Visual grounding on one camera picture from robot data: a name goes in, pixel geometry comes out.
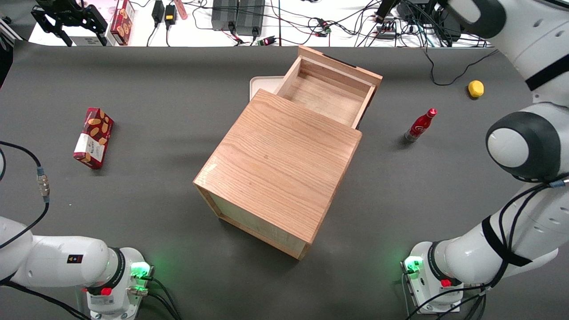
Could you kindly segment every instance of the green light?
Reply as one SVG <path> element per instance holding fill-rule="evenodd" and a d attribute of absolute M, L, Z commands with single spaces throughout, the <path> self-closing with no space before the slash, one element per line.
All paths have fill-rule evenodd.
<path fill-rule="evenodd" d="M 405 265 L 409 273 L 419 272 L 419 268 L 423 264 L 423 258 L 410 256 L 405 259 Z"/>
<path fill-rule="evenodd" d="M 130 266 L 130 275 L 144 277 L 148 276 L 150 273 L 150 265 L 144 261 L 135 262 Z"/>

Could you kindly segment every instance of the coca-cola bottle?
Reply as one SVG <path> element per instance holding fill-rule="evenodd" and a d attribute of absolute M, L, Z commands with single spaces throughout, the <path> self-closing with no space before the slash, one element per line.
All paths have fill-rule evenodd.
<path fill-rule="evenodd" d="M 430 109 L 426 114 L 420 116 L 411 129 L 405 133 L 405 138 L 411 142 L 416 141 L 425 130 L 431 125 L 432 118 L 436 116 L 436 109 Z"/>

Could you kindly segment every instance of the red button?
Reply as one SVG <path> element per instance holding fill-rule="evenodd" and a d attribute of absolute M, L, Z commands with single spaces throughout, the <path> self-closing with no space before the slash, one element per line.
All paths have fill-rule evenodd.
<path fill-rule="evenodd" d="M 451 281 L 450 281 L 449 279 L 442 279 L 442 280 L 440 281 L 440 285 L 443 286 L 443 288 L 446 288 L 446 287 L 448 287 L 448 286 L 451 286 L 452 283 L 451 283 Z"/>

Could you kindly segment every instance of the red cookie box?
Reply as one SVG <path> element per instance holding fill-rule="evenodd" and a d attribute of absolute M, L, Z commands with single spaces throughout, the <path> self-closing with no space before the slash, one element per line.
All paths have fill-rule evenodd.
<path fill-rule="evenodd" d="M 120 46 L 129 44 L 130 33 L 133 29 L 134 9 L 129 0 L 118 0 L 114 12 L 110 33 Z"/>
<path fill-rule="evenodd" d="M 91 169 L 103 167 L 114 121 L 99 108 L 87 109 L 83 132 L 75 146 L 73 157 Z"/>

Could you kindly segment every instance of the table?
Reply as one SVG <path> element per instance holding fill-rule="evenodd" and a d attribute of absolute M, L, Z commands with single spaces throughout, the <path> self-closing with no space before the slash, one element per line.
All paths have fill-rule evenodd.
<path fill-rule="evenodd" d="M 247 104 L 249 80 L 284 74 L 296 48 L 69 50 L 19 43 L 15 50 L 0 90 L 0 137 L 35 152 L 50 177 L 51 208 L 34 234 L 139 249 L 184 319 L 403 320 L 399 260 L 420 241 L 467 232 L 521 186 L 493 163 L 484 143 L 491 124 L 531 103 L 505 57 L 494 55 L 454 85 L 437 87 L 420 49 L 318 48 L 384 80 L 310 254 L 297 262 L 219 221 L 191 184 Z M 489 51 L 429 54 L 436 79 L 445 81 Z M 486 86 L 477 101 L 464 92 L 473 79 Z M 72 158 L 88 106 L 103 108 L 117 124 L 101 171 Z M 430 107 L 439 114 L 429 130 L 411 146 L 400 144 Z M 43 208 L 34 164 L 25 154 L 5 153 L 1 214 L 29 223 Z M 564 245 L 542 268 L 504 279 L 489 294 L 484 319 L 564 319 L 566 252 Z M 75 305 L 70 288 L 39 291 Z M 0 288 L 0 300 L 3 320 L 71 319 L 8 288 Z M 169 317 L 147 299 L 139 319 Z"/>
<path fill-rule="evenodd" d="M 164 5 L 168 5 L 170 0 L 162 0 Z M 375 30 L 375 23 L 371 19 L 379 5 L 373 5 L 368 7 L 364 11 L 364 22 L 359 20 L 357 11 L 362 10 L 373 4 L 373 1 L 368 0 L 322 0 L 315 3 L 310 3 L 308 1 L 301 0 L 266 0 L 265 7 L 265 17 L 263 19 L 263 30 L 261 36 L 258 38 L 263 39 L 268 36 L 276 36 L 285 39 L 282 42 L 283 46 L 295 46 L 295 43 L 303 43 L 305 41 L 307 46 L 318 46 L 318 47 L 354 47 L 359 44 L 359 46 L 372 45 L 374 47 L 395 47 L 395 46 L 437 46 L 440 47 L 439 39 L 432 33 L 427 32 L 427 40 L 419 40 L 415 35 L 404 35 L 402 36 L 403 42 L 398 39 L 395 40 L 379 40 L 376 39 L 372 42 L 363 41 L 365 37 L 363 35 L 368 34 L 371 30 Z M 232 39 L 227 34 L 221 31 L 213 30 L 202 30 L 204 28 L 211 28 L 211 9 L 200 9 L 199 6 L 211 8 L 212 0 L 193 0 L 186 2 L 185 8 L 188 13 L 188 19 L 181 20 L 178 17 L 176 25 L 172 26 L 168 39 L 169 45 L 172 47 L 227 47 L 233 46 L 237 42 Z M 130 46 L 144 47 L 149 41 L 149 37 L 154 29 L 154 21 L 152 20 L 151 13 L 154 5 L 154 0 L 139 0 L 133 2 L 133 8 L 136 11 L 134 18 L 134 27 L 131 34 Z M 354 30 L 354 28 L 360 28 L 363 33 L 362 36 L 351 36 L 343 32 L 339 27 L 333 26 L 332 33 L 329 38 L 318 38 L 316 36 L 310 36 L 305 32 L 309 32 L 308 28 L 299 28 L 299 25 L 306 26 L 308 19 L 306 17 L 300 17 L 295 14 L 301 14 L 307 17 L 319 17 L 326 20 L 338 21 L 347 17 L 347 19 L 342 21 L 342 24 L 347 28 Z M 311 26 L 315 26 L 317 21 L 313 20 L 310 22 Z M 400 20 L 396 21 L 397 30 L 401 31 L 407 23 Z M 79 32 L 77 27 L 64 27 L 68 33 L 76 34 Z M 460 40 L 453 44 L 455 47 L 470 47 L 476 45 L 482 45 L 482 42 L 474 40 L 475 37 L 469 35 L 463 35 L 463 39 L 472 40 Z M 245 45 L 248 46 L 249 42 L 252 40 L 251 36 L 243 36 Z M 46 34 L 43 30 L 36 25 L 34 31 L 30 36 L 30 42 L 43 44 L 48 46 L 64 46 L 65 44 L 61 39 L 58 39 L 53 34 Z M 157 29 L 155 35 L 150 38 L 150 46 L 152 47 L 166 47 L 166 25 L 161 23 Z"/>

